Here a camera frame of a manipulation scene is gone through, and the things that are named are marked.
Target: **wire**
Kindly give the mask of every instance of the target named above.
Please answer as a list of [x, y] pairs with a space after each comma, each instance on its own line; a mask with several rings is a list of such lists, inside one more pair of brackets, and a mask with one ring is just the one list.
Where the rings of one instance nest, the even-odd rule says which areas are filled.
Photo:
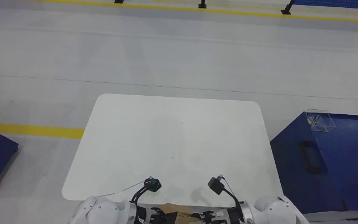
[[139, 182], [139, 183], [136, 183], [136, 184], [134, 184], [134, 185], [132, 185], [132, 186], [130, 186], [130, 187], [124, 189], [124, 190], [121, 190], [120, 192], [113, 192], [113, 193], [110, 193], [110, 194], [99, 195], [99, 196], [97, 196], [97, 197], [104, 197], [104, 196], [109, 196], [109, 195], [114, 195], [114, 194], [117, 194], [117, 193], [121, 193], [121, 192], [124, 192], [125, 190], [128, 190], [128, 189], [130, 189], [130, 188], [132, 188], [132, 187], [134, 187], [134, 186], [137, 186], [138, 184], [141, 184], [141, 183], [143, 183], [143, 182], [145, 182], [145, 180], [142, 180], [142, 181]]
[[233, 190], [231, 189], [231, 187], [230, 187], [229, 183], [226, 181], [225, 177], [222, 177], [222, 178], [223, 178], [223, 180], [225, 180], [225, 183], [226, 183], [226, 184], [227, 184], [227, 186], [229, 187], [229, 189], [230, 189], [231, 193], [233, 193], [233, 195], [236, 197], [236, 195], [234, 194]]

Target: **blue barrier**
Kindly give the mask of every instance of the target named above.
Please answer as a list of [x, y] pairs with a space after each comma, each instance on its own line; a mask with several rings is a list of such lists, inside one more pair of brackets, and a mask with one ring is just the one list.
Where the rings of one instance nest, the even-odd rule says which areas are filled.
[[294, 4], [305, 6], [358, 8], [358, 0], [295, 0]]

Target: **yellow stripe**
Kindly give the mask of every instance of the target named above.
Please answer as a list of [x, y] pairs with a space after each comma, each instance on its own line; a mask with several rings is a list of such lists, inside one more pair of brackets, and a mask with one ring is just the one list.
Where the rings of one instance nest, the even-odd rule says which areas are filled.
[[[154, 0], [155, 2], [162, 3], [180, 3], [180, 4], [198, 4], [197, 2], [187, 2], [187, 1], [167, 1], [167, 0]], [[245, 6], [242, 4], [224, 4], [224, 3], [207, 3], [208, 6], [227, 6], [227, 7], [239, 7], [239, 8], [260, 8], [263, 10], [282, 10], [283, 8], [276, 7], [266, 7], [266, 6]], [[358, 12], [342, 12], [342, 11], [324, 11], [324, 10], [297, 10], [291, 9], [293, 12], [319, 12], [319, 13], [336, 13], [343, 15], [358, 15]]]
[[60, 138], [82, 138], [84, 129], [45, 127], [22, 124], [1, 124], [1, 134], [25, 134], [30, 136], [48, 136]]
[[145, 8], [145, 9], [151, 9], [151, 10], [175, 10], [175, 11], [223, 13], [223, 14], [246, 15], [246, 16], [299, 18], [299, 19], [305, 19], [305, 20], [358, 22], [358, 18], [339, 18], [339, 17], [302, 16], [302, 15], [282, 15], [280, 13], [276, 14], [276, 13], [265, 13], [265, 12], [245, 12], [245, 11], [218, 10], [218, 9], [172, 7], [172, 6], [147, 6], [147, 5], [139, 5], [139, 4], [116, 4], [116, 3], [107, 3], [107, 2], [86, 2], [86, 1], [71, 1], [71, 0], [34, 0], [34, 1], [37, 1], [37, 2], [51, 2], [51, 3], [86, 4], [86, 5], [93, 5], [93, 6], [109, 6], [109, 7], [124, 7], [124, 8]]

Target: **handle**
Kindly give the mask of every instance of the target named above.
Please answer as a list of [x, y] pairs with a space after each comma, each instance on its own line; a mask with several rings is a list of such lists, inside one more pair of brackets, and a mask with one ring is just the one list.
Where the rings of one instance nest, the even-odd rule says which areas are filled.
[[302, 141], [299, 144], [300, 152], [303, 157], [306, 170], [310, 172], [311, 174], [320, 174], [322, 172], [321, 168], [312, 166], [311, 161], [309, 160], [305, 148], [309, 147], [311, 144], [309, 141]]

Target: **brown cardboard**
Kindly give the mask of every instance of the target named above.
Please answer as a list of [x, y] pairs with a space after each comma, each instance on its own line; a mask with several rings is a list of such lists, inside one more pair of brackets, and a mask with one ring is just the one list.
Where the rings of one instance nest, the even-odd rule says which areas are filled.
[[192, 210], [188, 206], [178, 206], [176, 204], [167, 203], [162, 205], [162, 211], [165, 214], [177, 212], [175, 224], [189, 224], [190, 222], [200, 221], [200, 219], [190, 216]]

